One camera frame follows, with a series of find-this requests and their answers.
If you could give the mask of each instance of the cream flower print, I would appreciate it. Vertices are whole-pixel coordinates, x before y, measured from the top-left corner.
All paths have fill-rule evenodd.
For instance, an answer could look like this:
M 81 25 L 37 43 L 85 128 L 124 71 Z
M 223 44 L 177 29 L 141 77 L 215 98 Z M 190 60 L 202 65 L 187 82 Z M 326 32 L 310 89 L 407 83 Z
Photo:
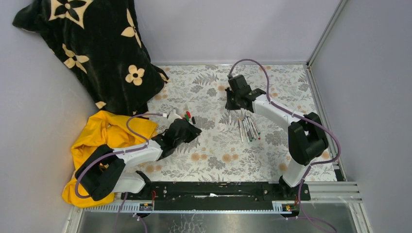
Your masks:
M 135 24 L 133 22 L 132 16 L 130 15 L 129 9 L 126 9 L 126 15 L 127 15 L 127 22 L 129 22 L 130 27 L 127 27 L 126 29 L 123 30 L 121 33 L 122 36 L 126 37 L 136 37 L 137 43 L 141 47 L 141 41 L 139 39 L 139 35 L 137 34 Z
M 51 0 L 49 21 L 57 18 L 67 18 L 77 23 L 83 29 L 83 16 L 93 0 Z
M 137 69 L 135 65 L 129 66 L 129 74 L 126 76 L 126 82 L 133 82 L 134 85 L 140 86 L 143 80 L 141 79 L 144 75 L 144 69 Z
M 74 54 L 73 51 L 68 50 L 66 45 L 63 44 L 63 50 L 66 53 L 66 56 L 69 57 L 64 64 L 69 68 L 73 68 L 74 65 L 76 65 L 78 68 L 80 68 L 84 73 L 87 74 L 86 69 L 83 67 L 82 63 L 85 63 L 89 60 L 88 57 L 84 56 L 84 55 L 76 55 Z
M 102 109 L 103 107 L 106 106 L 106 103 L 103 102 L 103 101 L 99 101 L 99 102 L 96 103 L 96 106 L 97 106 L 99 109 Z

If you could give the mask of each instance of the white marker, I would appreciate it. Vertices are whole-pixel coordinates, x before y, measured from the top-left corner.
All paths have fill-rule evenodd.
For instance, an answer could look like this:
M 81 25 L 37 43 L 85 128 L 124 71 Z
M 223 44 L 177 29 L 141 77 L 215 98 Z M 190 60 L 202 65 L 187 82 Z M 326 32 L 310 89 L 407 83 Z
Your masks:
M 241 139 L 242 142 L 243 142 L 242 126 L 240 126 L 240 119 L 238 119 L 238 124 L 239 124 L 240 139 Z
M 252 142 L 252 140 L 253 140 L 254 138 L 253 138 L 252 131 L 251 131 L 250 127 L 249 127 L 249 122 L 247 121 L 247 119 L 243 119 L 243 121 L 245 122 L 247 134 L 249 135 L 250 141 Z
M 249 142 L 250 138 L 249 138 L 249 135 L 247 134 L 246 124 L 245 124 L 244 121 L 242 121 L 242 123 L 243 123 L 243 127 L 245 128 L 245 135 L 246 135 L 247 143 L 249 144 L 250 143 Z
M 258 130 L 256 129 L 255 125 L 253 124 L 252 120 L 250 119 L 250 117 L 247 117 L 247 120 L 249 121 L 250 127 L 252 128 L 252 131 L 256 137 L 256 139 L 260 140 L 260 136 L 258 134 Z
M 257 133 L 260 135 L 260 130 L 259 130 L 258 125 L 256 124 L 255 120 L 253 120 L 252 116 L 250 116 L 250 119 L 252 120 L 252 123 L 255 125 Z

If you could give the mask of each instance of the floral tablecloth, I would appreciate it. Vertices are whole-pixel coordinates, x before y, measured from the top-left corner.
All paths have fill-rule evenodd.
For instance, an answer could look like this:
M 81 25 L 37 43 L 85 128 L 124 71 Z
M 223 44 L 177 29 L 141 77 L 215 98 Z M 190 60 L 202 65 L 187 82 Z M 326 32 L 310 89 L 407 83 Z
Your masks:
M 277 181 L 291 159 L 287 134 L 268 119 L 253 114 L 261 130 L 261 140 L 242 143 L 237 119 L 245 110 L 225 110 L 231 66 L 163 66 L 170 77 L 165 88 L 149 102 L 149 112 L 189 110 L 196 127 L 203 132 L 189 144 L 180 145 L 166 159 L 139 165 L 152 181 Z M 270 95 L 303 113 L 316 111 L 302 65 L 266 66 Z M 266 89 L 266 79 L 258 66 L 238 65 L 234 75 L 245 76 L 251 88 Z M 158 132 L 168 128 L 166 119 L 152 117 Z M 325 151 L 319 160 L 329 159 Z M 335 181 L 331 164 L 315 166 L 307 181 Z

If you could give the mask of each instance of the black blanket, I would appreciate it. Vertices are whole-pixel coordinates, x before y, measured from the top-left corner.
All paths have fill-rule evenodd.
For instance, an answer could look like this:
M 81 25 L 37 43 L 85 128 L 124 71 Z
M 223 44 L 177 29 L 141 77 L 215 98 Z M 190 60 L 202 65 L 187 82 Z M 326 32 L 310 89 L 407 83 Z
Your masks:
M 13 25 L 40 33 L 99 109 L 146 112 L 146 102 L 168 81 L 150 63 L 133 0 L 34 0 Z

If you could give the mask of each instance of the metal floor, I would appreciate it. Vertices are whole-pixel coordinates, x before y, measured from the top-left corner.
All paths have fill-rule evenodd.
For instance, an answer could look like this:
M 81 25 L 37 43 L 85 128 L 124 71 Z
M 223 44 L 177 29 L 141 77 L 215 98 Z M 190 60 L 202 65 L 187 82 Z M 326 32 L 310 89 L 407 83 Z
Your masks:
M 319 217 L 338 232 L 356 232 L 349 207 L 344 204 L 303 204 L 310 217 Z M 78 233 L 112 233 L 115 213 L 83 212 Z M 318 233 L 306 219 L 285 220 L 273 214 L 151 214 L 144 219 L 149 233 Z M 144 233 L 142 222 L 120 214 L 117 233 Z

